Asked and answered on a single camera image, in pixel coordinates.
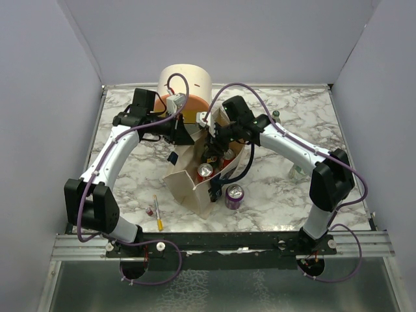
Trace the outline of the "red cola can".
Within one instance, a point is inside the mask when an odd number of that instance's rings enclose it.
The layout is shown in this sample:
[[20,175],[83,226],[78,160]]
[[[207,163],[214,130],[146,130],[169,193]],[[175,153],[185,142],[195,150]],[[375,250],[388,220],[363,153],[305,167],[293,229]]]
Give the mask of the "red cola can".
[[201,183],[212,178],[215,174],[214,168],[210,163],[201,163],[197,168],[196,181]]
[[221,158],[220,169],[223,170],[227,167],[235,158],[235,152],[229,148]]

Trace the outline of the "clear plastic bottle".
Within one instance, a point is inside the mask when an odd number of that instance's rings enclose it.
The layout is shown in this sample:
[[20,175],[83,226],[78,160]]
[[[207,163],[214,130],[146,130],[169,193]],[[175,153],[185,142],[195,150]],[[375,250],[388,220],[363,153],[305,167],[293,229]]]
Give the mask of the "clear plastic bottle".
[[293,183],[298,183],[305,179],[307,174],[302,170],[300,166],[292,165],[291,169],[288,172],[288,178]]

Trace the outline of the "cream canvas tote bag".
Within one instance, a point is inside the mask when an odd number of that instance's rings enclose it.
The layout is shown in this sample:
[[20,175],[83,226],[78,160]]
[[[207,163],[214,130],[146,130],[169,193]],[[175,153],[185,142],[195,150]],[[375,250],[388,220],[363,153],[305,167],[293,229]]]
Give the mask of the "cream canvas tote bag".
[[[211,114],[221,126],[229,124],[229,119],[222,109],[215,109]],[[163,181],[174,199],[202,219],[209,217],[215,204],[220,203],[221,199],[215,202],[211,201],[209,181],[197,182],[197,169],[201,164],[206,136],[207,132],[200,130],[191,135],[194,145],[176,146],[168,157],[169,165],[166,175],[163,177]],[[229,147],[236,153],[236,157],[231,161],[231,164],[219,171],[214,177],[228,179],[237,176],[234,172],[241,165],[247,153],[250,153],[248,146],[236,142],[230,143]]]

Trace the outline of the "green glass bottle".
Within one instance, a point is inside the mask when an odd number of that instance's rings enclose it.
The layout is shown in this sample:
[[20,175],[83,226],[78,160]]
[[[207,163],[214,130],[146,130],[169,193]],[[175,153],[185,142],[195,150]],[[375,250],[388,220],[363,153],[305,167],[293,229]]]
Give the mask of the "green glass bottle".
[[201,162],[210,164],[214,168],[218,168],[223,154],[224,152],[218,144],[205,143],[203,146]]

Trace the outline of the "purple soda can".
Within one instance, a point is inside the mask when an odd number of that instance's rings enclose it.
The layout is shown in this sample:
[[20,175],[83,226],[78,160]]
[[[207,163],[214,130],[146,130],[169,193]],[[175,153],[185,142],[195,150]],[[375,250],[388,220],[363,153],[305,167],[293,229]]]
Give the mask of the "purple soda can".
[[237,210],[240,208],[241,203],[244,199],[244,189],[238,185],[230,185],[226,189],[225,205],[230,210]]

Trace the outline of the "yellow capped pen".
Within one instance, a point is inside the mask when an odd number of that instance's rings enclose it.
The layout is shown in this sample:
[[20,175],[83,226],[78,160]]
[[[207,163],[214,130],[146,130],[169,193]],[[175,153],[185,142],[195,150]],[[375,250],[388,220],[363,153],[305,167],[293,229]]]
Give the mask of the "yellow capped pen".
[[157,227],[158,227],[159,231],[162,231],[163,230],[163,222],[161,220],[161,213],[160,213],[160,209],[159,209],[158,199],[157,199],[157,196],[155,194],[153,195],[153,204],[154,204],[156,217],[157,217]]

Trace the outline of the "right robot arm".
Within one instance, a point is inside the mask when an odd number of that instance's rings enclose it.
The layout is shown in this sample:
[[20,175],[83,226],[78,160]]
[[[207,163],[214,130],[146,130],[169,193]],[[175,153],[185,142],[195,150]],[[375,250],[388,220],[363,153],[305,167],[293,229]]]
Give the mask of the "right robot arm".
[[312,207],[301,227],[298,245],[305,254],[322,246],[337,206],[355,187],[348,155],[341,149],[329,151],[282,128],[267,114],[255,116],[241,96],[222,104],[229,119],[227,125],[214,121],[213,115],[200,112],[197,124],[208,131],[202,158],[221,157],[232,142],[244,141],[274,151],[299,166],[310,176],[309,197]]

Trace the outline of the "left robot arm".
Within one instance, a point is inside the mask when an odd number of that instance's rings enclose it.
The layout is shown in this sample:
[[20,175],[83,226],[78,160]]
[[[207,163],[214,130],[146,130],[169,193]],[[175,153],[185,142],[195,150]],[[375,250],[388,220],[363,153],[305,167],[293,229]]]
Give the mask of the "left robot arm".
[[135,89],[132,103],[114,117],[110,136],[95,161],[79,179],[69,179],[64,186],[68,222],[77,230],[91,229],[121,241],[121,249],[131,257],[142,252],[144,241],[142,228],[120,215],[113,196],[120,170],[146,133],[175,145],[194,143],[181,113],[189,94],[170,92],[165,112],[154,112],[157,96]]

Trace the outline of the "black mounting rail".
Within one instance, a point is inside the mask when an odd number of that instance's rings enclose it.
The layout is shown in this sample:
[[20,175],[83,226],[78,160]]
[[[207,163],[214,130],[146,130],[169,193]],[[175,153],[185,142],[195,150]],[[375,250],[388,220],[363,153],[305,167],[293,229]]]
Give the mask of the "black mounting rail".
[[143,246],[117,242],[106,256],[124,263],[147,260],[151,270],[294,270],[298,257],[336,253],[332,235],[311,242],[296,231],[145,233],[142,240]]

